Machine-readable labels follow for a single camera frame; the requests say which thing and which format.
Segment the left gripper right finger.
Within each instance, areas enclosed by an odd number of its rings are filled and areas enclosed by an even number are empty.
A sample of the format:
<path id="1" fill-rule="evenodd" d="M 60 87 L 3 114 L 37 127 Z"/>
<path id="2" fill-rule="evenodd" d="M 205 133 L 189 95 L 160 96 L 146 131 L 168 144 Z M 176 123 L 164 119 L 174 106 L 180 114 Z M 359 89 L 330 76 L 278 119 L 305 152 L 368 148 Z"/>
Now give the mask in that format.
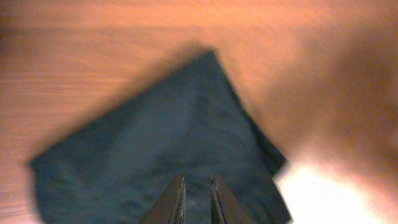
<path id="1" fill-rule="evenodd" d="M 240 205 L 226 182 L 218 175 L 211 179 L 211 223 L 256 224 Z"/>

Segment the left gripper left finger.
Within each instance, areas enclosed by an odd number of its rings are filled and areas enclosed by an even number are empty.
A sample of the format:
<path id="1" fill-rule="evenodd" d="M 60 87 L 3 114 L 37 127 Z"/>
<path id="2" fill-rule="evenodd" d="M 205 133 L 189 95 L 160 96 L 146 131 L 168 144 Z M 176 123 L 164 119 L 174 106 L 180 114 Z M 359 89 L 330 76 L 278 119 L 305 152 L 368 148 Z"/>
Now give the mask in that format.
<path id="1" fill-rule="evenodd" d="M 172 179 L 140 224 L 184 224 L 186 185 L 183 175 Z"/>

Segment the black t-shirt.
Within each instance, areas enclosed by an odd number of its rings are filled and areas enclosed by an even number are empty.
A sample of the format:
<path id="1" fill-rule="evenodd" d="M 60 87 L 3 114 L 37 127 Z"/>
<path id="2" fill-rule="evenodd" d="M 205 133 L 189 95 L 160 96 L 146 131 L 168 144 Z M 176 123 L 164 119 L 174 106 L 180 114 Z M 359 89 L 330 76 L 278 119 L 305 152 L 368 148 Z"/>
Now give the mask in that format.
<path id="1" fill-rule="evenodd" d="M 45 223 L 139 223 L 178 175 L 188 223 L 210 222 L 215 176 L 255 222 L 287 223 L 272 179 L 284 162 L 208 51 L 55 143 L 31 168 Z"/>

